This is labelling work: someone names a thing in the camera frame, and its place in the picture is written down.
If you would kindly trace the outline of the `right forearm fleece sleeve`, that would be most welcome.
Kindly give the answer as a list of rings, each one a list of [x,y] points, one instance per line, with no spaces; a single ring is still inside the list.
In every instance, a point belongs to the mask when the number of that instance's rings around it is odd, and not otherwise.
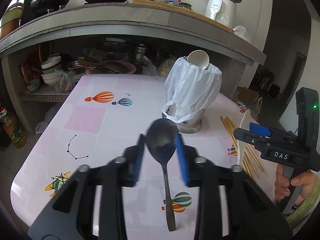
[[[310,196],[306,198],[296,209],[291,210],[288,215],[285,215],[285,219],[291,227],[293,234],[295,235],[302,226],[306,223],[308,218],[312,215],[316,206],[319,203],[319,178],[316,177],[315,187]]]

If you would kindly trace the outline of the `right hand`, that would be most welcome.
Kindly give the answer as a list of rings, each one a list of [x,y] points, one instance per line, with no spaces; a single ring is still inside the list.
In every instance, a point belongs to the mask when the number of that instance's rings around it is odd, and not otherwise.
[[[301,192],[298,195],[295,205],[300,206],[308,196],[312,193],[316,185],[316,175],[312,171],[306,171],[291,180],[283,176],[284,167],[281,164],[277,165],[276,181],[274,183],[274,196],[276,200],[282,200],[290,195],[289,186],[302,186]]]

